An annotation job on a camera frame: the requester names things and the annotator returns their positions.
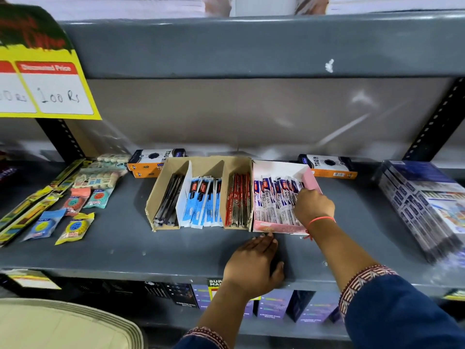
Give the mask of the person's left hand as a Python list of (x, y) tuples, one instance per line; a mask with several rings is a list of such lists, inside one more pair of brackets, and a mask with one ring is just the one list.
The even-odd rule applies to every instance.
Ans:
[(271, 292), (280, 285), (270, 283), (270, 276), (275, 270), (275, 268), (272, 269), (271, 264), (278, 246), (273, 233), (261, 234), (247, 241), (232, 254), (227, 262), (223, 280), (255, 281), (266, 287), (266, 293)]

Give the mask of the person's right hand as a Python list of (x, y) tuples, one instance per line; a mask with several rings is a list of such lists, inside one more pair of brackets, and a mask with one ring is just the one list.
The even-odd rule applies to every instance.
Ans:
[(334, 220), (334, 212), (334, 203), (323, 194), (317, 204), (294, 206), (294, 214), (297, 220), (306, 228), (308, 228), (312, 222), (318, 220)]

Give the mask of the person's left forearm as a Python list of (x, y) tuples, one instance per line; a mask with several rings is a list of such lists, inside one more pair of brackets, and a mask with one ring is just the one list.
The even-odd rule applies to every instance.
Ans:
[(234, 347), (247, 302), (267, 292), (259, 282), (224, 279), (197, 326), (218, 334)]

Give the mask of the person's right forearm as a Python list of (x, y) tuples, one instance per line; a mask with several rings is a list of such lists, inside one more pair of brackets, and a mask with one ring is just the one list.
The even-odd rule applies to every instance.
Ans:
[(335, 220), (312, 222), (307, 231), (323, 253), (340, 291), (361, 271), (380, 265)]

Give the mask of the purple bottle box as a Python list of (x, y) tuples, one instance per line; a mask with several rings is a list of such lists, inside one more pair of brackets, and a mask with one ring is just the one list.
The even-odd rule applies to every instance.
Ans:
[(211, 296), (208, 286), (192, 284), (192, 289), (199, 309), (201, 311), (205, 311), (211, 303)]
[(293, 290), (278, 288), (261, 296), (254, 302), (254, 315), (259, 319), (282, 321), (293, 293)]
[(322, 323), (338, 307), (340, 292), (316, 291), (304, 308), (297, 323)]

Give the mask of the dark blue box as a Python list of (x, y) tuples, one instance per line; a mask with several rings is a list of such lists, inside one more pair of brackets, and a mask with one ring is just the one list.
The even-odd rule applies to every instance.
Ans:
[(286, 309), (286, 314), (290, 319), (292, 319), (294, 323), (299, 321), (299, 318), (304, 313), (315, 293), (315, 291), (307, 290), (293, 291), (293, 295), (291, 296), (288, 307)]
[(159, 298), (171, 299), (178, 306), (199, 308), (190, 284), (145, 281), (144, 288), (147, 293)]

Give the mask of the row of white purple pen packets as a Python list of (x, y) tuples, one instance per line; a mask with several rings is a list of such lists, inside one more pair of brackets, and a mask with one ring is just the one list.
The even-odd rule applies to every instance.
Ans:
[(260, 222), (301, 227), (294, 213), (301, 179), (292, 176), (261, 175), (253, 181), (255, 219)]

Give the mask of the black orange carton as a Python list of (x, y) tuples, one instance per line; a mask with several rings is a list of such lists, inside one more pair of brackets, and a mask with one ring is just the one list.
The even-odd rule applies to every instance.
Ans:
[(146, 166), (130, 166), (130, 170), (135, 178), (157, 178), (159, 177), (163, 165), (146, 165)]
[(126, 166), (130, 171), (162, 168), (166, 160), (173, 157), (187, 157), (187, 152), (184, 148), (138, 149), (133, 153)]
[(358, 175), (349, 157), (300, 154), (298, 161), (308, 165), (315, 177), (354, 180)]

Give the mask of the pink display box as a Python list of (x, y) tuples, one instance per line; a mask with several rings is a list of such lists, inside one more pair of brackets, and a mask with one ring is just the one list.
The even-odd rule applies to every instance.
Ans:
[(313, 175), (312, 170), (309, 166), (290, 163), (290, 162), (279, 162), (270, 160), (253, 160), (252, 169), (252, 202), (253, 202), (253, 231), (254, 232), (272, 232), (282, 234), (306, 234), (306, 229), (302, 225), (301, 227), (294, 227), (282, 224), (272, 224), (267, 222), (260, 222), (255, 219), (254, 209), (254, 194), (253, 194), (253, 181), (255, 178), (261, 175), (270, 175), (273, 177), (292, 176), (301, 179), (307, 189), (316, 189), (321, 192), (321, 189)]

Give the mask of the black yellow shelf label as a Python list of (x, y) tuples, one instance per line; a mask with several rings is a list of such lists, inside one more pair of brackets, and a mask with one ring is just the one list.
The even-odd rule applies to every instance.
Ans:
[(208, 288), (208, 292), (210, 295), (210, 300), (212, 300), (214, 296), (216, 295), (216, 293), (218, 292), (218, 289), (221, 286), (222, 281), (223, 279), (219, 279), (219, 278), (214, 278), (214, 279), (208, 278), (207, 279), (207, 288)]

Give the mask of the row of red pen packets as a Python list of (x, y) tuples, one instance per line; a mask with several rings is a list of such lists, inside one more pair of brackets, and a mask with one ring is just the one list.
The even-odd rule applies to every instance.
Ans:
[(231, 174), (226, 196), (225, 228), (250, 231), (253, 219), (250, 173)]

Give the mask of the row of blue pen packets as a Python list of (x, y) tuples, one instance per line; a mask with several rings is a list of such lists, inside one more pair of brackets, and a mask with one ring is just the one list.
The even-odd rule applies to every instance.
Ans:
[(177, 203), (180, 227), (223, 227), (220, 215), (222, 183), (222, 178), (212, 176), (191, 178), (182, 188)]

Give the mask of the brown cardboard display box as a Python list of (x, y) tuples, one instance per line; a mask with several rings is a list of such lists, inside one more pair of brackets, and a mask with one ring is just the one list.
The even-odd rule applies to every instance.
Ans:
[(222, 178), (222, 190), (221, 190), (221, 203), (220, 203), (220, 215), (223, 220), (223, 228), (225, 228), (225, 215), (226, 215), (226, 201), (227, 201), (227, 186), (228, 179), (231, 174), (239, 173), (246, 174), (250, 173), (252, 182), (252, 169), (253, 163), (251, 158), (239, 157), (239, 156), (212, 156), (212, 157), (180, 157), (180, 158), (169, 158), (159, 177), (156, 179), (154, 187), (149, 195), (146, 203), (145, 212), (148, 221), (151, 223), (151, 228), (154, 232), (159, 230), (174, 230), (181, 229), (182, 227), (160, 227), (155, 228), (153, 220), (157, 213), (161, 201), (166, 192), (167, 185), (173, 174), (181, 174), (185, 176), (182, 188), (189, 184), (193, 177), (204, 177), (212, 176), (214, 178)]

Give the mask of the stack of blue stationery packets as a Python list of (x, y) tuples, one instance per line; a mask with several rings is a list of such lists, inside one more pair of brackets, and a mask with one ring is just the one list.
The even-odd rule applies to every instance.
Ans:
[(373, 180), (429, 263), (465, 254), (465, 187), (429, 162), (384, 160)]

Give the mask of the blue embroidered tunic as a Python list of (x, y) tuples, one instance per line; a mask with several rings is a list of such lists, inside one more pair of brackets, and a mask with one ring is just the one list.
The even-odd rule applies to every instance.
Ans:
[[(465, 330), (432, 299), (386, 266), (361, 271), (342, 291), (339, 310), (356, 349), (465, 349)], [(207, 328), (172, 349), (232, 349)]]

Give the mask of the bundle of black pens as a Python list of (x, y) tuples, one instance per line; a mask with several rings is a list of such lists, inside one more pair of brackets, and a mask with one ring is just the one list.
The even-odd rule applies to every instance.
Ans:
[(181, 174), (173, 174), (171, 176), (160, 207), (153, 220), (155, 228), (178, 226), (176, 204), (184, 179), (185, 176)]

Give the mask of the grey metal shelf unit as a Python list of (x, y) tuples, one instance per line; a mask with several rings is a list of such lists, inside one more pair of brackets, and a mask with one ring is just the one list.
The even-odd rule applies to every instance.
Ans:
[[(121, 81), (154, 85), (174, 80), (326, 79), (368, 78), (406, 82), (429, 77), (454, 81), (438, 102), (422, 130), (422, 140), (411, 145), (405, 158), (432, 159), (465, 122), (465, 13), (413, 12), (381, 15), (309, 18), (241, 18), (98, 20), (65, 22), (51, 31), (19, 28), (32, 45), (44, 45), (39, 35), (65, 40), (77, 50), (84, 74), (116, 88), (109, 99), (122, 99), (129, 113), (136, 105), (148, 119), (161, 121), (148, 99), (122, 94)], [(125, 180), (116, 193), (115, 207), (97, 217), (83, 246), (60, 251), (47, 242), (32, 246), (12, 241), (0, 248), (0, 277), (10, 270), (41, 271), (51, 278), (119, 281), (201, 282), (219, 276), (227, 259), (247, 232), (148, 231), (142, 198), (148, 183)]]

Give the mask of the clear pastel eraser pack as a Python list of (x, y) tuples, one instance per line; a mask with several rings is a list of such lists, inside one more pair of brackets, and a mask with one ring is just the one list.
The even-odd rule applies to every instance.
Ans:
[(73, 188), (107, 189), (115, 188), (118, 180), (125, 176), (124, 170), (100, 170), (78, 172)]
[(127, 153), (104, 153), (100, 155), (99, 157), (97, 157), (97, 161), (127, 164), (130, 158), (131, 158), (131, 154), (127, 154)]
[(87, 164), (82, 169), (92, 170), (92, 171), (117, 171), (117, 170), (127, 170), (125, 163), (122, 162), (109, 162), (109, 161), (93, 161), (90, 164)]

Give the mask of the teal eraser packet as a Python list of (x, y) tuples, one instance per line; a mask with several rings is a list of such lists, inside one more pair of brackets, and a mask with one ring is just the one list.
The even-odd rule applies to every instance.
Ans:
[(106, 208), (113, 190), (114, 188), (94, 189), (83, 209), (91, 207)]

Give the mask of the yellow eraser packet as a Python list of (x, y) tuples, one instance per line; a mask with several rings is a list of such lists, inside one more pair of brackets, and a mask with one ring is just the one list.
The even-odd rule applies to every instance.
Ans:
[(94, 219), (95, 213), (78, 213), (72, 218), (54, 245), (61, 245), (65, 242), (78, 241), (83, 239), (85, 233), (90, 228)]

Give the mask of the pink eraser packet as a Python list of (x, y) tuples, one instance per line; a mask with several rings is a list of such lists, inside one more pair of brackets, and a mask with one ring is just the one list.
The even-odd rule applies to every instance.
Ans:
[(64, 216), (76, 216), (90, 198), (91, 192), (90, 187), (71, 188), (71, 194), (63, 205), (66, 210)]

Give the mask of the yellow green pencil packet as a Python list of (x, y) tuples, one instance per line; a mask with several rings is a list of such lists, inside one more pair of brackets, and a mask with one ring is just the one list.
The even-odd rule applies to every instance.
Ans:
[(82, 166), (85, 159), (77, 159), (70, 163), (53, 181), (49, 183), (49, 187), (56, 188), (67, 178), (69, 178), (73, 172), (75, 172), (80, 166)]
[(55, 190), (54, 187), (46, 186), (43, 189), (36, 191), (35, 193), (29, 195), (26, 199), (24, 199), (19, 205), (14, 207), (11, 211), (9, 211), (5, 216), (0, 219), (0, 232), (3, 231), (11, 222), (16, 218), (19, 217), (21, 213), (28, 210), (33, 203), (39, 201), (43, 197), (47, 196), (51, 192)]
[(57, 193), (51, 193), (43, 200), (34, 204), (27, 211), (20, 214), (19, 217), (16, 217), (0, 232), (0, 248), (6, 246), (10, 241), (12, 241), (23, 229), (28, 227), (44, 211), (54, 205), (60, 199), (60, 197), (61, 196)]

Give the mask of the blue eraser packet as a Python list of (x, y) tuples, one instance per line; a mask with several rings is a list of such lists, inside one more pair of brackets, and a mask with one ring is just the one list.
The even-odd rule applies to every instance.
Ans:
[(22, 241), (50, 237), (66, 212), (66, 208), (44, 211)]

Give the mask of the white yellow shelf label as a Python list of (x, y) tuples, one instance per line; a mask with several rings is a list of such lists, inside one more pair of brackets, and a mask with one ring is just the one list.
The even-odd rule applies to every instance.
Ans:
[(0, 274), (7, 276), (21, 287), (49, 290), (62, 290), (52, 279), (38, 270), (13, 269), (0, 270)]

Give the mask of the yellow price sign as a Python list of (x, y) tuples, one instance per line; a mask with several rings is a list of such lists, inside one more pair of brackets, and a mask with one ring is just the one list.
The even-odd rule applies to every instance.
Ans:
[(74, 46), (39, 6), (0, 4), (0, 117), (101, 120)]

